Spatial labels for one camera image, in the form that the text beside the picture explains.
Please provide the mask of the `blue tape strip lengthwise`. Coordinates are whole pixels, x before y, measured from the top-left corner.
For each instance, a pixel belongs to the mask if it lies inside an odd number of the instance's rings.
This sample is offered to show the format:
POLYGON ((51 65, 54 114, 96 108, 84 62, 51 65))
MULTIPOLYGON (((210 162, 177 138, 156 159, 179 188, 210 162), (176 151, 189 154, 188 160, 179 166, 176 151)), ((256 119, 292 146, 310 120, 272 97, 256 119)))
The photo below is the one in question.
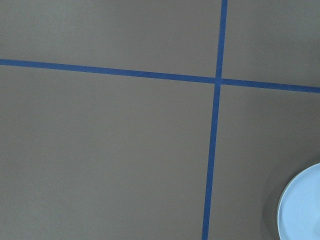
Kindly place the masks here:
POLYGON ((201 232, 202 240, 207 240, 209 237, 227 14, 228 14, 228 1, 222 0, 221 10, 220 10, 219 36, 218 36, 218 47, 217 47, 216 69, 215 69, 215 84, 214 84, 214 91, 213 91, 209 151, 208 151, 207 174, 206 174, 206 185, 205 185, 205 198, 204 198, 204 208, 203 208, 203 221, 202 221, 202 232, 201 232))

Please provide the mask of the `blue tape strip crosswise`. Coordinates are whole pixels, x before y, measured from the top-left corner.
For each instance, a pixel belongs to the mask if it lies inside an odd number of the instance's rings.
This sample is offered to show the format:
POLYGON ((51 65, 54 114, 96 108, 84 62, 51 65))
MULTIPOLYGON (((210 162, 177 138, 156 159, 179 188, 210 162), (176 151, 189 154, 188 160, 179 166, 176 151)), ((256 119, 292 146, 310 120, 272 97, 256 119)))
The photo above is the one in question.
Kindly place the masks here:
POLYGON ((290 91, 290 92, 315 93, 315 94, 318 94, 320 92, 320 88, 314 87, 314 86, 271 83, 271 82, 228 79, 228 78, 220 79, 220 78, 207 77, 207 76, 194 76, 194 75, 106 68, 106 67, 85 66, 85 65, 72 65, 72 64, 14 60, 14 59, 3 59, 3 58, 0 60, 0 64, 2 66, 11 66, 11 67, 25 67, 25 68, 49 69, 49 70, 59 70, 59 71, 83 72, 83 73, 182 81, 182 82, 192 82, 192 83, 221 84, 221 85, 228 85, 228 86, 283 90, 283 91, 290 91))

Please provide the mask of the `light blue round plate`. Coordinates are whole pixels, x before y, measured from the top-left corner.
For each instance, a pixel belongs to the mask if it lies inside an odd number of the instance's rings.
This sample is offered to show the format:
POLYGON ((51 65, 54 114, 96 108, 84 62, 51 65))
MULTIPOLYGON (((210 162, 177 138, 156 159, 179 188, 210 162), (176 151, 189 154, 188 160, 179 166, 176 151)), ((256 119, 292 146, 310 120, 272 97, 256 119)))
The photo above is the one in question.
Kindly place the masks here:
POLYGON ((292 178, 277 208, 281 240, 320 238, 320 165, 314 164, 292 178))

